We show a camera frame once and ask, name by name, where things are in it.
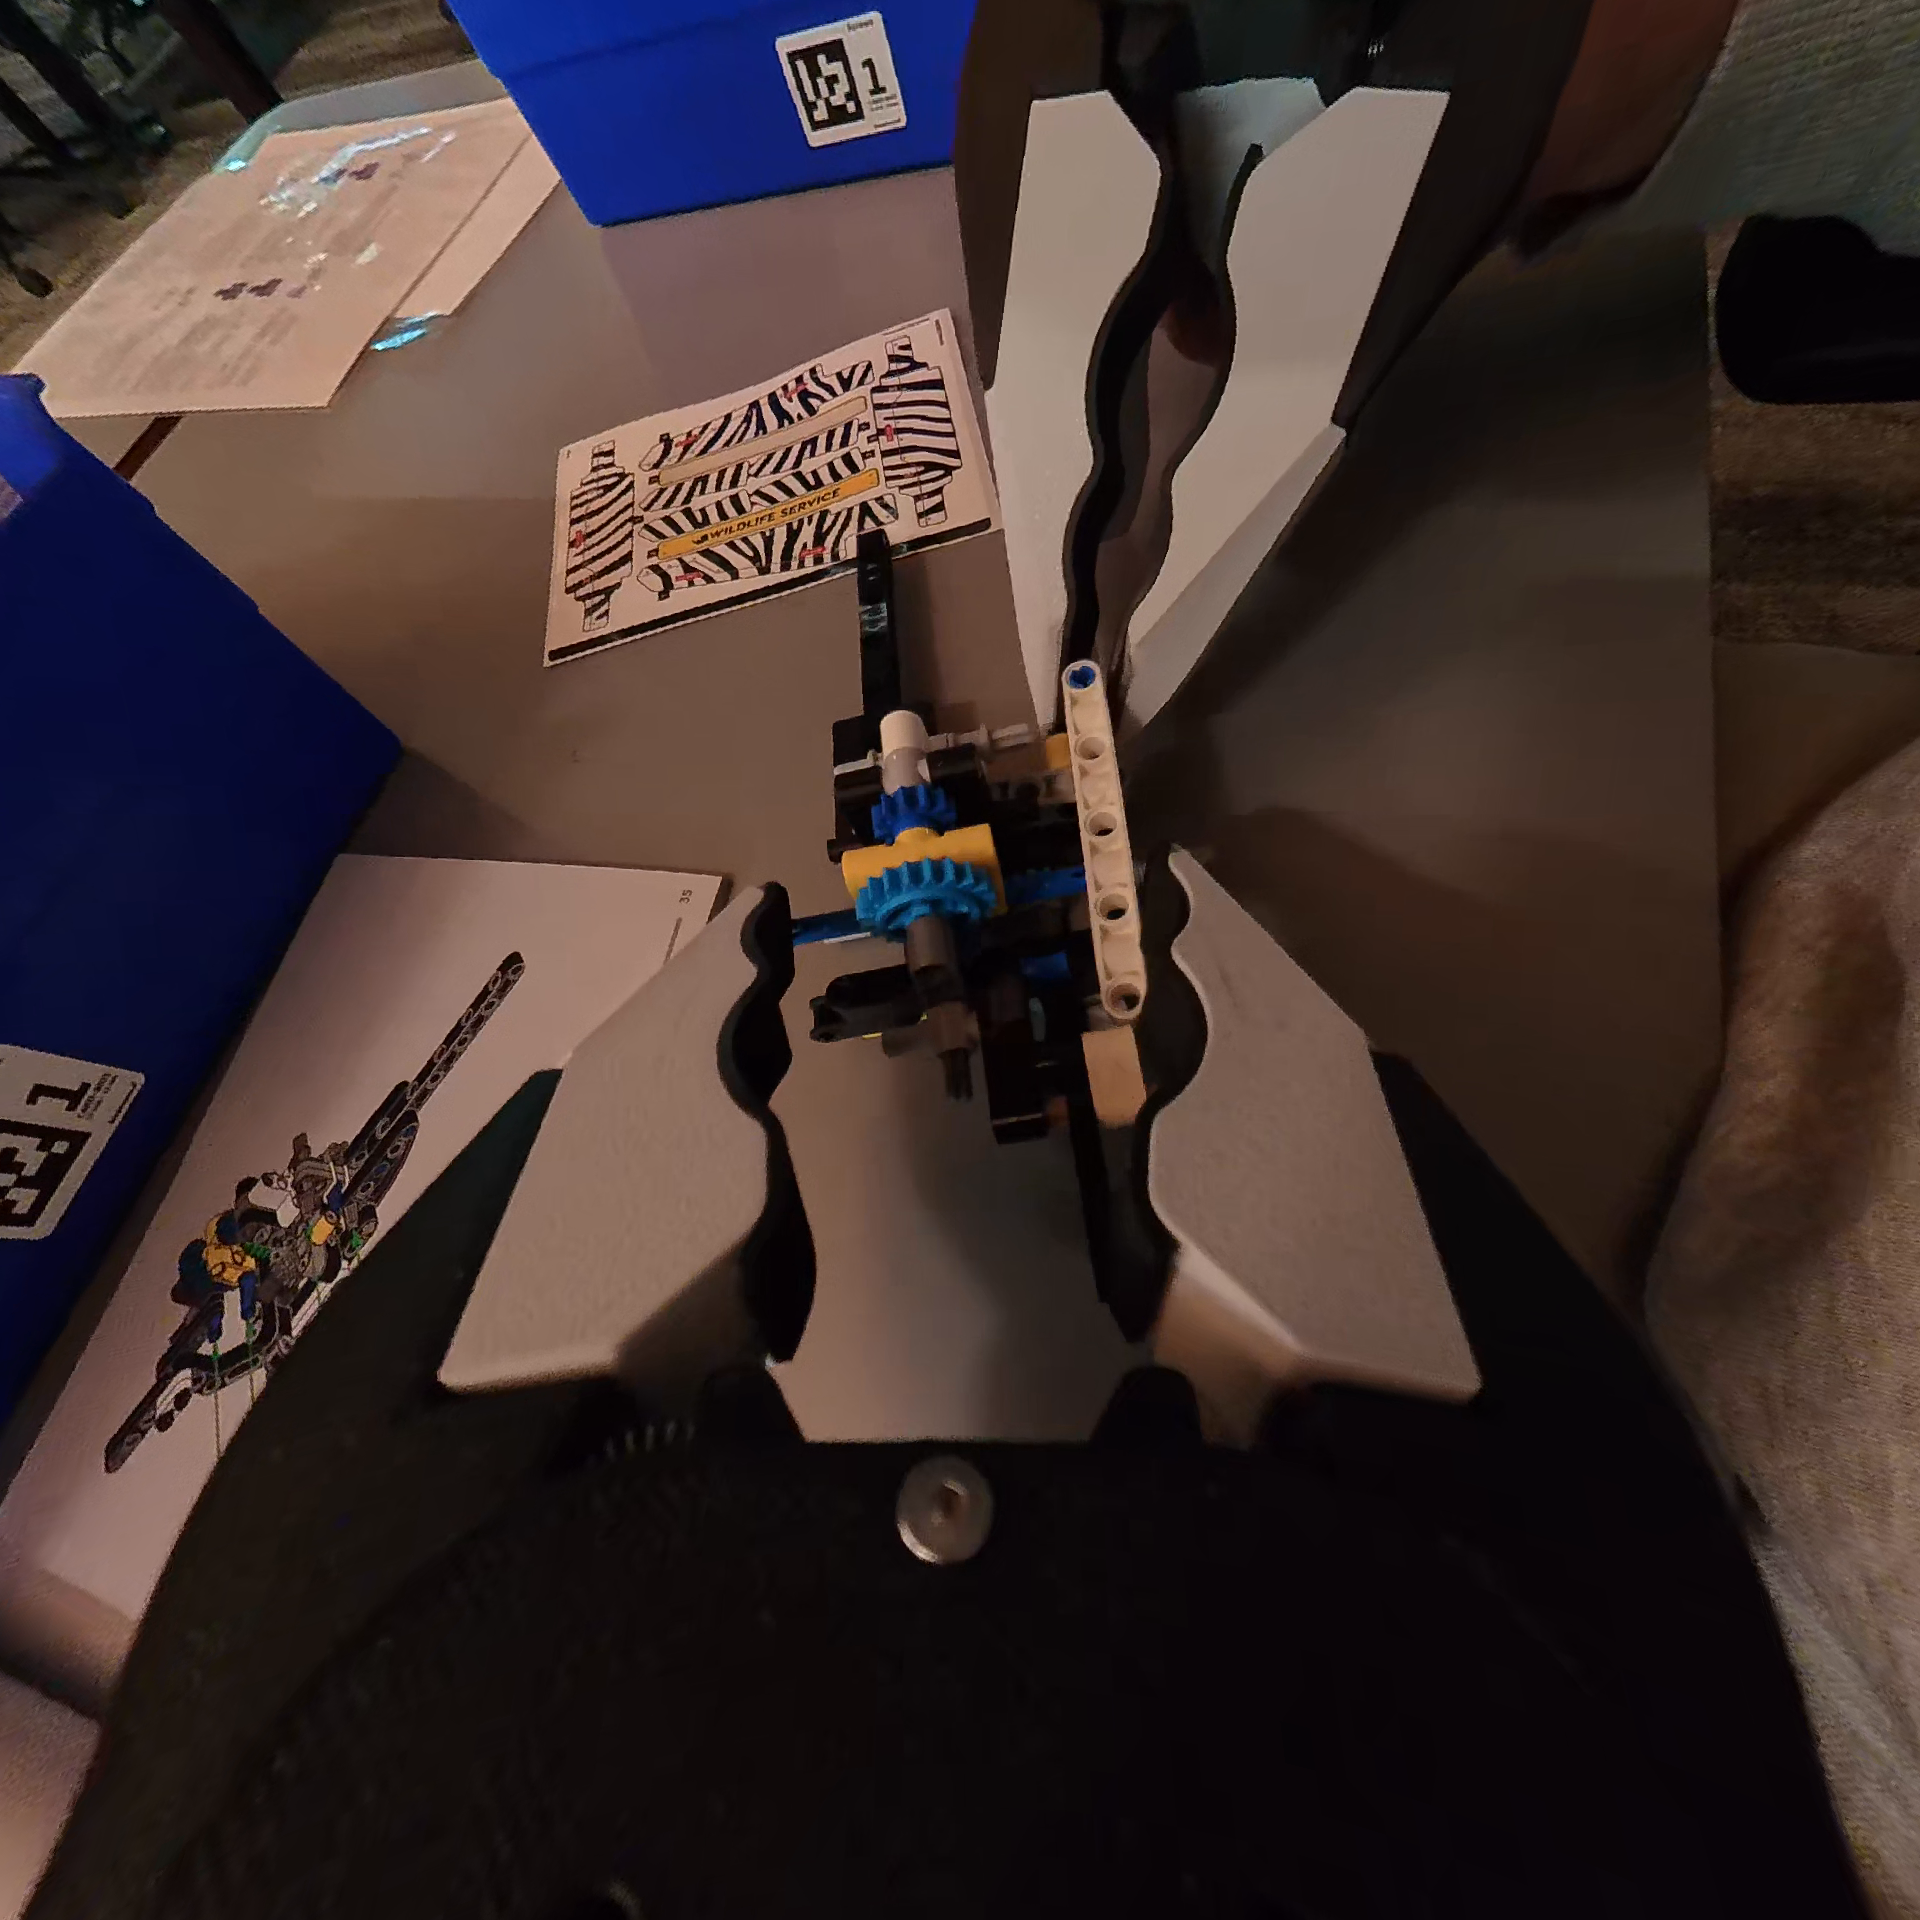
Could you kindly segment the lego gear assembly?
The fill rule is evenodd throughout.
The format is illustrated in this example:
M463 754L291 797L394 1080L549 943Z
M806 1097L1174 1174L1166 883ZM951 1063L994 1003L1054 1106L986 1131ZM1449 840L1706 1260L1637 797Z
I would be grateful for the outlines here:
M814 1046L934 1054L943 1097L986 1089L994 1140L1131 1131L1149 1106L1140 857L1114 694L1063 660L1063 729L934 729L900 694L891 540L857 540L857 686L831 729L831 866L849 909L797 943L891 943L814 994Z

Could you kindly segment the clear plastic bag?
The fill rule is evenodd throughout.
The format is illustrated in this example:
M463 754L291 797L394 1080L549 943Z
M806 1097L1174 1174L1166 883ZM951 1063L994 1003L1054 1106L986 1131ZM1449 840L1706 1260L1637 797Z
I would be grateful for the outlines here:
M223 154L214 171L240 171L274 223L309 223L309 214L343 206L343 189L429 163L446 146L454 146L454 129L429 129L429 120L274 129L249 154Z

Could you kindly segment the zebra striped sticker sheet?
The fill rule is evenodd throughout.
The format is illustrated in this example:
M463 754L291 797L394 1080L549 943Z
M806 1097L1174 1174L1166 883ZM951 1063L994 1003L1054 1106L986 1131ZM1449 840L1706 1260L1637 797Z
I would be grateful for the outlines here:
M540 660L591 660L857 566L994 531L951 309L557 454Z

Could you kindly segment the blue plastic bin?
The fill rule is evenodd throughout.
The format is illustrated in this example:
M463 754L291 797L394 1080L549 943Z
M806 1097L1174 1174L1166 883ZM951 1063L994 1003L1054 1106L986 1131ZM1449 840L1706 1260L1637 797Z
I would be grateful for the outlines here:
M951 163L977 0L454 0L583 223Z
M0 377L0 1414L394 754Z

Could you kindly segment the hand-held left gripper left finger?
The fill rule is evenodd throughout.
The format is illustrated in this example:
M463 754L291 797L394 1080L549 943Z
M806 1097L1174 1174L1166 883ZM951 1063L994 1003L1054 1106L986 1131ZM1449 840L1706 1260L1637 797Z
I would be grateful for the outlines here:
M446 1389L686 1397L797 1354L814 1234L771 1114L789 977L789 891L754 883L574 1046L437 1363Z

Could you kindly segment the black rounded object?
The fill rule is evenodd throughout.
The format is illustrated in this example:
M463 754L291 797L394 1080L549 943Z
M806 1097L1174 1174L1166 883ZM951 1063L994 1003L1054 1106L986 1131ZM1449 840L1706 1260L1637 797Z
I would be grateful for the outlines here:
M1714 274L1714 360L1749 403L1920 403L1920 257L1749 214Z

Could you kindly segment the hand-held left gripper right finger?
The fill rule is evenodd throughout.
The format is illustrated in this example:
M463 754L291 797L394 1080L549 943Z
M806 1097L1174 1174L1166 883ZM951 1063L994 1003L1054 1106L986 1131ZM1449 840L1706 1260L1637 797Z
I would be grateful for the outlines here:
M1089 849L1089 1260L1200 1397L1474 1397L1474 1346L1363 1029L1200 866Z

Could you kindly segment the lego instruction booklet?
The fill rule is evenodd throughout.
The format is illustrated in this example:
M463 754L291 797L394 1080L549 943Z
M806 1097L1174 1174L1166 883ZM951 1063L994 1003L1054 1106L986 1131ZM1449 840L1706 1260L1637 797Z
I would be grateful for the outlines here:
M103 1706L291 1337L720 909L720 874L334 857L0 1491L0 1663Z

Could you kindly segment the person's right forearm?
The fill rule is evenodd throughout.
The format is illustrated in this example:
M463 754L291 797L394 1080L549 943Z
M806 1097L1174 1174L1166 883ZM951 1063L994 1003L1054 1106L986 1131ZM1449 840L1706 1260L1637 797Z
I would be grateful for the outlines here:
M1920 257L1911 0L1594 0L1517 249L1749 214Z

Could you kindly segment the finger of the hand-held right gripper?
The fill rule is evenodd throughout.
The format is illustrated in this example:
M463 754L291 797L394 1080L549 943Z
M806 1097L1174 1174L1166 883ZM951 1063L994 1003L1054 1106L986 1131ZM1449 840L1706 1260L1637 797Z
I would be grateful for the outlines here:
M986 429L1037 729L1063 711L1063 669L1097 651L1097 549L1140 506L1131 369L1166 223L1166 154L1106 86L1029 103Z
M1440 86L1354 86L1286 129L1226 223L1234 360L1174 463L1174 531L1123 634L1123 720L1157 720L1286 540L1346 429L1337 386L1431 163Z

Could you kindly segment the grey sweatshirt sleeve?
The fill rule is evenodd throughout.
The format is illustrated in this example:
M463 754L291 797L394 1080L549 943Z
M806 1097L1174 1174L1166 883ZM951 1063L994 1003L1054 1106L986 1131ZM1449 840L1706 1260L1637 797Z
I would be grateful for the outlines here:
M1646 1329L1714 1431L1869 1911L1920 1911L1920 746L1731 926L1723 1089Z

